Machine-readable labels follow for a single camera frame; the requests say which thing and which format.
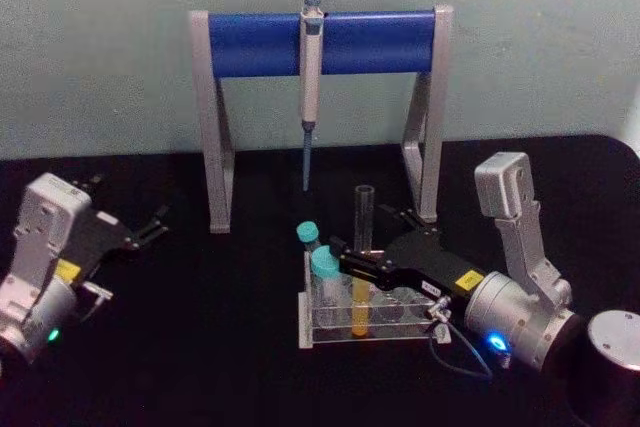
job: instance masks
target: yellow label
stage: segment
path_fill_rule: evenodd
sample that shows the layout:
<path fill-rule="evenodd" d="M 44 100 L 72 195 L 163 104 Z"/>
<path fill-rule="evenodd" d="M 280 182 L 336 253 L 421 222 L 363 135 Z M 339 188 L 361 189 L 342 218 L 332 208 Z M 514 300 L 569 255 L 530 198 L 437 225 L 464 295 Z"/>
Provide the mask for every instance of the yellow label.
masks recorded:
<path fill-rule="evenodd" d="M 470 270 L 456 280 L 456 285 L 466 291 L 469 291 L 478 285 L 482 279 L 484 279 L 484 275 L 477 273 L 475 270 Z"/>
<path fill-rule="evenodd" d="M 76 264 L 72 264 L 71 262 L 68 262 L 64 259 L 60 259 L 58 260 L 58 265 L 56 266 L 56 275 L 70 284 L 71 282 L 73 282 L 73 279 L 78 276 L 80 270 L 82 269 L 80 269 L 80 267 L 78 267 Z"/>

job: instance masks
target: black table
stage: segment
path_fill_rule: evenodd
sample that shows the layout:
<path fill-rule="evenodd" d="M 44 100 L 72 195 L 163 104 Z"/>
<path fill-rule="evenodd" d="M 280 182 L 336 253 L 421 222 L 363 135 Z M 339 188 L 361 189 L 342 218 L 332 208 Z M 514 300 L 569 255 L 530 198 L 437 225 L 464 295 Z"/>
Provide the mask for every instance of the black table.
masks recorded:
<path fill-rule="evenodd" d="M 571 282 L 574 310 L 640 311 L 640 164 L 616 141 L 445 143 L 439 220 L 448 247 L 505 271 L 473 181 L 475 166 L 498 150 L 531 157 L 547 256 Z M 91 322 L 63 329 L 2 394 L 0 425 L 574 425 L 557 386 L 517 362 L 488 384 L 444 371 L 423 341 L 298 350 L 297 223 L 315 217 L 321 235 L 351 238 L 361 183 L 376 187 L 380 203 L 410 203 L 398 146 L 316 149 L 309 196 L 300 162 L 299 151 L 238 153 L 233 231 L 218 236 L 208 234 L 201 155 L 1 163 L 3 266 L 22 189 L 45 171 L 66 179 L 104 172 L 95 205 L 131 227 L 169 203 L 172 232 L 104 263 L 94 280 L 113 300 Z"/>

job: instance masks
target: pipette stand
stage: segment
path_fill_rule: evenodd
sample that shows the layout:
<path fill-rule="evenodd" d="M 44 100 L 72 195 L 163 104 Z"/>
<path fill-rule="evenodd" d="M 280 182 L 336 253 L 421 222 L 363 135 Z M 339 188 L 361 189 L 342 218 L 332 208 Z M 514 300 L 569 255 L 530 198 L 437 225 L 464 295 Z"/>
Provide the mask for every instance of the pipette stand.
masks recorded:
<path fill-rule="evenodd" d="M 325 18 L 323 74 L 417 72 L 401 147 L 414 208 L 429 222 L 436 221 L 452 19 L 450 6 Z M 194 11 L 190 23 L 210 231 L 228 233 L 234 150 L 221 79 L 298 75 L 299 16 Z"/>

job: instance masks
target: cable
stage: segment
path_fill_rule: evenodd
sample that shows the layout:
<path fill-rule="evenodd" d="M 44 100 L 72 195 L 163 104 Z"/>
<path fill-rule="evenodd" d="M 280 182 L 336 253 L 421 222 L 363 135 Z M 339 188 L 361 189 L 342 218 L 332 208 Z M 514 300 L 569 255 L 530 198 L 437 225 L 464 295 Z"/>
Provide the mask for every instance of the cable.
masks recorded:
<path fill-rule="evenodd" d="M 81 324 L 82 322 L 84 322 L 85 320 L 88 320 L 93 314 L 96 313 L 96 311 L 100 308 L 100 306 L 102 305 L 102 303 L 104 302 L 104 297 L 98 297 L 96 299 L 96 301 L 94 302 L 94 304 L 91 306 L 91 309 L 89 309 L 89 312 L 87 312 L 79 321 L 78 323 Z"/>
<path fill-rule="evenodd" d="M 436 353 L 436 349 L 433 345 L 434 334 L 432 329 L 431 335 L 429 336 L 429 350 L 431 351 L 431 355 L 433 356 L 435 361 L 438 362 L 444 368 L 449 369 L 457 374 L 468 375 L 469 377 L 475 377 L 481 380 L 493 379 L 493 372 L 491 371 L 487 363 L 484 361 L 480 353 L 478 353 L 475 347 L 471 345 L 471 342 L 469 342 L 467 338 L 462 334 L 462 332 L 460 332 L 453 324 L 446 323 L 445 325 L 447 325 L 453 331 L 453 333 L 456 334 L 456 336 L 464 343 L 464 345 L 467 346 L 467 348 L 471 351 L 471 353 L 475 356 L 475 358 L 478 360 L 478 362 L 482 366 L 482 370 L 484 370 L 484 372 L 477 372 L 473 370 L 463 369 L 461 367 L 456 367 L 442 360 L 440 356 Z"/>

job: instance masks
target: black cylinder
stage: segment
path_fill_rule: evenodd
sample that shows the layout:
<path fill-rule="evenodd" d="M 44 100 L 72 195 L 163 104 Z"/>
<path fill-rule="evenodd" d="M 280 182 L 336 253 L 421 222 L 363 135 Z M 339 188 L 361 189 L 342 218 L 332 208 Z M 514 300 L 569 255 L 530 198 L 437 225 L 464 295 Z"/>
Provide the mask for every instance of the black cylinder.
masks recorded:
<path fill-rule="evenodd" d="M 568 384 L 571 409 L 592 427 L 640 427 L 640 316 L 596 315 L 576 351 Z"/>
<path fill-rule="evenodd" d="M 0 395 L 11 384 L 19 382 L 28 368 L 29 364 L 18 349 L 0 337 Z"/>

